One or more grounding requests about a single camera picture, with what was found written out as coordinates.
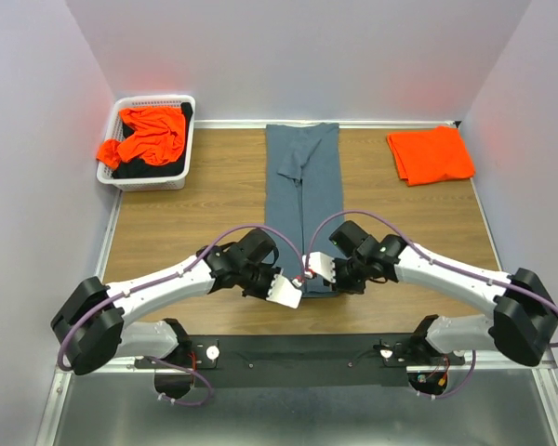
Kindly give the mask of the blue grey t shirt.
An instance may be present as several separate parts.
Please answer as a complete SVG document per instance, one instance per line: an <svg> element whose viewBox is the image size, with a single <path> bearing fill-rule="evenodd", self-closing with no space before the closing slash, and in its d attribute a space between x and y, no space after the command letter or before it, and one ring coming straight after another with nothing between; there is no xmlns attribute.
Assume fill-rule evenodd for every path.
<svg viewBox="0 0 558 446"><path fill-rule="evenodd" d="M325 218L343 210L339 126L267 125L265 138L264 224L283 233L303 255L312 246L328 256L339 256L328 237L343 216L313 238Z"/></svg>

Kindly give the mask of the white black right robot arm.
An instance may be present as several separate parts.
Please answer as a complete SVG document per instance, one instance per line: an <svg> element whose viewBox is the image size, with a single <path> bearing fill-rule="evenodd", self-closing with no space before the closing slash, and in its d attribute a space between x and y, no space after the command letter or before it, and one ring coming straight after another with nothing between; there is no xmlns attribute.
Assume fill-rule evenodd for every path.
<svg viewBox="0 0 558 446"><path fill-rule="evenodd" d="M480 269L439 256L406 237L382 240L347 220L329 237L343 256L334 261L332 287L362 294L367 282L408 283L448 295L476 309L472 316L427 316L409 341L422 364L456 350L496 350L523 366L540 364L558 327L558 313L539 276Z"/></svg>

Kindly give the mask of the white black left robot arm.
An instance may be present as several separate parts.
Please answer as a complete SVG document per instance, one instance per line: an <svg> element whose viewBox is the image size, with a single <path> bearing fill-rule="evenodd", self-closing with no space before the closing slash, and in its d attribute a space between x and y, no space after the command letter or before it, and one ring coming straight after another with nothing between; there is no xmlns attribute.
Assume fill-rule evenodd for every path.
<svg viewBox="0 0 558 446"><path fill-rule="evenodd" d="M278 253L270 228L248 225L246 231L237 242L214 241L195 256L133 280L82 280L50 323L60 342L60 369L78 375L99 369L118 356L123 335L134 322L182 299L238 286L245 296L296 307L299 291L281 268L264 261Z"/></svg>

